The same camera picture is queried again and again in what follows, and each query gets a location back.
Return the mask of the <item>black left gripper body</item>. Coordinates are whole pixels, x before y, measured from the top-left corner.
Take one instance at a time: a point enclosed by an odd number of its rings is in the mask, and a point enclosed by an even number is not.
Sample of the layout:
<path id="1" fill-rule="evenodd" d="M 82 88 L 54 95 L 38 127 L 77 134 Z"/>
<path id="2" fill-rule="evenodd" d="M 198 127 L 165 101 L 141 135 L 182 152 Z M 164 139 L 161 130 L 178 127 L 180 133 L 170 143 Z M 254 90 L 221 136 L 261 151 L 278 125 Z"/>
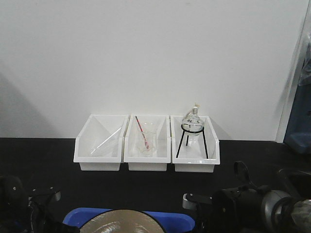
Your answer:
<path id="1" fill-rule="evenodd" d="M 0 177 L 0 231 L 2 233 L 79 233 L 80 229 L 55 219 L 49 211 L 53 186 L 27 192 L 19 177 Z"/>

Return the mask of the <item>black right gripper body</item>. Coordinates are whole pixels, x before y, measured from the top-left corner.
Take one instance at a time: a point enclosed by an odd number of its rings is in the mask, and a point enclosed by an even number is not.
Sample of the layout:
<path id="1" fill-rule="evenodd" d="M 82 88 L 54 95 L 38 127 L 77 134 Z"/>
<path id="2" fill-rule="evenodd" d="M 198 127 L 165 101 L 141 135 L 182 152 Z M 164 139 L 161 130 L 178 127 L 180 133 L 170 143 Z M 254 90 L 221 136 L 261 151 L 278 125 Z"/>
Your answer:
<path id="1" fill-rule="evenodd" d="M 193 195 L 196 227 L 200 233 L 264 232 L 263 195 L 255 189 L 221 189 L 212 196 Z"/>

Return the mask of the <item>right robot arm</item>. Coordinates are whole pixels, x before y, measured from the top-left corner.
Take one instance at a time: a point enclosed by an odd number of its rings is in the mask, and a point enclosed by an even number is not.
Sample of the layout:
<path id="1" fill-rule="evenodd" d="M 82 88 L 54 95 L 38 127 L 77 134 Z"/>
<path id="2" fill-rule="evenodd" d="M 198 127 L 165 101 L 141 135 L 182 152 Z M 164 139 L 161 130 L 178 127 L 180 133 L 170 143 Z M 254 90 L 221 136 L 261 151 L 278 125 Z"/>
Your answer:
<path id="1" fill-rule="evenodd" d="M 197 212 L 196 230 L 201 233 L 240 233 L 251 229 L 266 233 L 311 231 L 311 173 L 281 169 L 285 190 L 256 186 L 242 162 L 234 164 L 238 187 L 221 189 L 212 196 L 188 194 Z"/>

